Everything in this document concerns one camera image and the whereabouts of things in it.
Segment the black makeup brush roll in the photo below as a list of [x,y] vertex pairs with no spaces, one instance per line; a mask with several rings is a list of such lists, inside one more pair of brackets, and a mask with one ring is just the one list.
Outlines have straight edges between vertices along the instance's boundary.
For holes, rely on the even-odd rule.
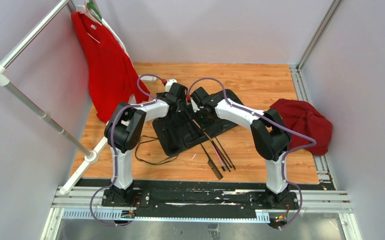
[[[215,93],[217,96],[213,100],[224,101],[223,91]],[[191,105],[183,111],[169,111],[165,117],[156,118],[152,122],[153,129],[161,144],[164,153],[169,157],[174,157],[181,152],[189,150],[205,141],[208,138],[193,123],[194,112]],[[236,123],[221,119],[214,123],[198,123],[210,137],[217,137],[237,126]]]

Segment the black angled brush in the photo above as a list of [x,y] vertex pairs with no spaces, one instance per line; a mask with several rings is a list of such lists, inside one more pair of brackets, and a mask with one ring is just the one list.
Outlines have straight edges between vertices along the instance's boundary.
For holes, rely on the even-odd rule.
[[231,172],[232,170],[231,169],[234,169],[233,167],[230,166],[230,163],[228,161],[228,158],[226,157],[225,153],[222,151],[221,149],[221,146],[218,144],[218,142],[216,141],[216,139],[214,138],[211,138],[209,136],[209,134],[202,128],[200,127],[200,125],[195,121],[195,120],[192,120],[192,122],[203,132],[203,134],[209,139],[209,141],[211,142],[212,146],[215,146],[216,149],[218,150],[219,154],[221,155],[222,157],[222,161],[224,162],[225,164],[225,168],[226,170],[228,170],[229,172]]

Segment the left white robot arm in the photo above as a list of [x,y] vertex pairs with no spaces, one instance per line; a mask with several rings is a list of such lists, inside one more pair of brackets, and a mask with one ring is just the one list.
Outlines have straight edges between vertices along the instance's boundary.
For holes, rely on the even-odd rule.
[[140,141],[144,123],[185,108],[187,91],[186,86],[174,82],[152,101],[138,104],[120,102],[116,106],[106,124],[104,136],[113,157],[113,177],[109,190],[120,206],[127,207],[134,200],[133,150]]

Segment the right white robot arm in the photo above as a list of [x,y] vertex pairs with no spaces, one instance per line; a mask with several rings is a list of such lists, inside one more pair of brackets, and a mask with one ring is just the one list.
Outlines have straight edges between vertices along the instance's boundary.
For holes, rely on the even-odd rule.
[[286,181],[283,157],[289,149],[291,134],[285,129],[280,114],[274,110],[256,110],[221,95],[209,95],[203,87],[187,93],[187,101],[196,106],[205,117],[228,120],[251,131],[256,151],[265,159],[267,172],[266,202],[280,208],[287,200],[289,184]]

